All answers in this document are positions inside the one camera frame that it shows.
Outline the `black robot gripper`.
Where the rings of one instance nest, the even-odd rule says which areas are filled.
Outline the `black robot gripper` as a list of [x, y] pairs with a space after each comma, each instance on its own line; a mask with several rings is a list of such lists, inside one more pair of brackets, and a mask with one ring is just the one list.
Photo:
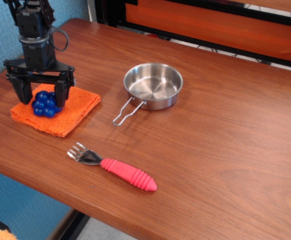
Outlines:
[[[20, 69], [25, 73], [59, 72], [68, 74], [66, 81], [58, 81], [54, 86], [57, 106], [63, 108], [69, 98], [70, 87], [76, 84], [73, 74], [75, 68], [56, 59], [56, 48], [51, 34], [37, 38], [19, 35], [18, 40], [22, 44], [24, 58], [4, 60], [3, 65], [7, 72], [11, 74], [12, 69]], [[33, 98], [31, 83], [25, 76], [17, 75], [11, 75], [10, 82], [19, 101], [28, 105]]]

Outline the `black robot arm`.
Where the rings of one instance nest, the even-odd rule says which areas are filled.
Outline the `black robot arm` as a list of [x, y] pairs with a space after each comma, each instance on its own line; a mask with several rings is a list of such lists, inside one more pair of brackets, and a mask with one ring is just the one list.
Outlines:
[[54, 86], [56, 103], [63, 108], [70, 88], [75, 86], [75, 68], [56, 59], [58, 50], [53, 33], [54, 10], [47, 0], [7, 0], [18, 40], [22, 44], [23, 58], [5, 60], [6, 78], [21, 103], [27, 105], [33, 98], [32, 83]]

